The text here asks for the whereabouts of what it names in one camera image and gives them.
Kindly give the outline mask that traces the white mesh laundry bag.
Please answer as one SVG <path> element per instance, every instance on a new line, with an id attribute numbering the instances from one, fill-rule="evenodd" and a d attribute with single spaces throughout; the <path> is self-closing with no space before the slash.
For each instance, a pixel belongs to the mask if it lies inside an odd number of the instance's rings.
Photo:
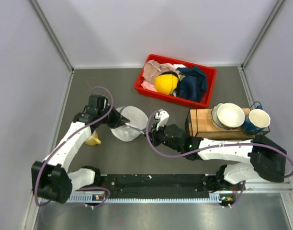
<path id="1" fill-rule="evenodd" d="M 130 142 L 145 133 L 148 117 L 142 110 L 134 106 L 123 106 L 116 110 L 130 120 L 121 127 L 111 129 L 116 138 L 124 142 Z"/>

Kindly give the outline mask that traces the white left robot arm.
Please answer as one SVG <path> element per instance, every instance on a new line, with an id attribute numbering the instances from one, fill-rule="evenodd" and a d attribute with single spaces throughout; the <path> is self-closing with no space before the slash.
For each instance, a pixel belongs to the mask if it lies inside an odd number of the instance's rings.
<path id="1" fill-rule="evenodd" d="M 68 132 L 55 149 L 42 161 L 31 167 L 35 199 L 65 203 L 72 192 L 85 186 L 97 190 L 102 184 L 100 171 L 90 166 L 68 172 L 80 147 L 101 124 L 115 129 L 129 122 L 103 95 L 91 95 L 88 105 L 75 115 Z"/>

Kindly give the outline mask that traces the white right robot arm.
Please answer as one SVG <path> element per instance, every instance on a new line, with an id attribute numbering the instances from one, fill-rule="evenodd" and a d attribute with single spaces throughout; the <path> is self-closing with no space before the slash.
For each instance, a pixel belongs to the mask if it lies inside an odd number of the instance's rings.
<path id="1" fill-rule="evenodd" d="M 147 128 L 146 138 L 152 148 L 163 144 L 191 161 L 231 161 L 216 173 L 217 185 L 224 190 L 250 179 L 274 183 L 285 179 L 286 151 L 263 135 L 244 141 L 218 141 L 189 136 L 173 124 Z"/>

